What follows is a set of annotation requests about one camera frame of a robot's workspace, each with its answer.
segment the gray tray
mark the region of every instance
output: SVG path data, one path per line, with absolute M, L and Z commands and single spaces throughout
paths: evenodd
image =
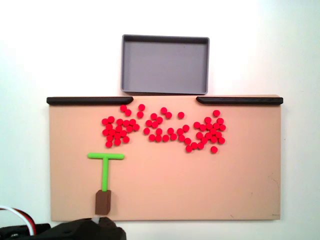
M 208 37 L 123 35 L 121 89 L 203 95 L 208 64 Z

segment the white wire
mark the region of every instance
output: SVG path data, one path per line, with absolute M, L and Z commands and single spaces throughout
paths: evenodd
M 0 209 L 8 210 L 8 211 L 14 213 L 15 215 L 17 215 L 19 218 L 21 218 L 25 222 L 26 226 L 28 227 L 30 236 L 34 235 L 34 230 L 32 229 L 30 222 L 20 212 L 14 210 L 12 207 L 8 207 L 8 206 L 1 206 L 0 205 Z

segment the white wall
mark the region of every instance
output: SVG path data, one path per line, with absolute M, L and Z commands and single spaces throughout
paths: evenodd
M 0 205 L 50 222 L 46 97 L 122 95 L 122 34 L 200 36 L 208 95 L 284 98 L 281 220 L 117 224 L 129 240 L 320 238 L 320 2 L 208 2 L 1 1 Z

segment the tan board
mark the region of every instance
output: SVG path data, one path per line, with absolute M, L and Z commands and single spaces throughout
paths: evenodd
M 102 184 L 102 160 L 88 153 L 124 154 L 109 161 L 109 189 L 114 221 L 130 220 L 274 220 L 280 218 L 280 105 L 203 105 L 196 96 L 135 96 L 128 104 L 144 117 L 130 142 L 106 148 L 103 118 L 125 117 L 117 105 L 53 106 L 50 112 L 51 219 L 71 221 L 95 214 Z M 185 144 L 149 142 L 143 134 L 151 113 L 167 107 L 173 116 L 160 126 L 181 128 L 220 110 L 225 143 L 185 151 Z M 184 112 L 184 119 L 177 113 Z M 196 140 L 191 127 L 186 137 Z

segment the black bar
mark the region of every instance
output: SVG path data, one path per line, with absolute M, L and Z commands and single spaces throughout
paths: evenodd
M 62 96 L 47 97 L 49 105 L 126 105 L 134 100 L 132 96 Z
M 201 104 L 223 105 L 280 105 L 284 103 L 282 97 L 242 97 L 242 96 L 197 96 Z

